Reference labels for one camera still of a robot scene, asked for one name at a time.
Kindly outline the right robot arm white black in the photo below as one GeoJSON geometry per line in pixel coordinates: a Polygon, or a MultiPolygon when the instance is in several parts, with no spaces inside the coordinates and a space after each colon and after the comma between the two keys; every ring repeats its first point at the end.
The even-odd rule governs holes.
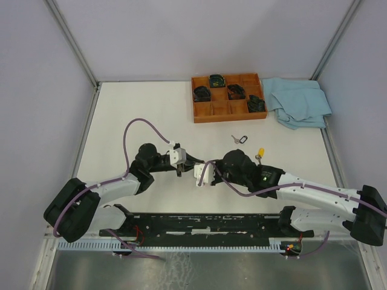
{"type": "Polygon", "coordinates": [[[212,167],[213,185],[223,182],[232,190],[236,185],[245,187],[247,193],[236,191],[242,197],[257,196],[309,205],[309,210],[292,205],[284,207],[277,222],[278,231],[284,236],[335,231],[348,233],[367,245],[383,245],[386,202],[370,185],[357,190],[307,181],[280,168],[257,164],[239,149],[208,165],[212,167]]]}

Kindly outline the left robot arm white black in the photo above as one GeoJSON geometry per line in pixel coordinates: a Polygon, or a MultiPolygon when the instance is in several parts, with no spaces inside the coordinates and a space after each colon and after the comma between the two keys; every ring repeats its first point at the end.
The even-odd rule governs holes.
{"type": "Polygon", "coordinates": [[[44,219],[58,237],[67,242],[79,240],[88,231],[115,230],[126,236],[133,231],[134,221],[121,205],[108,203],[145,192],[154,182],[154,172],[176,172],[181,176],[203,164],[176,144],[166,154],[155,145],[140,146],[129,171],[123,176],[94,185],[72,178],[64,185],[44,211],[44,219]]]}

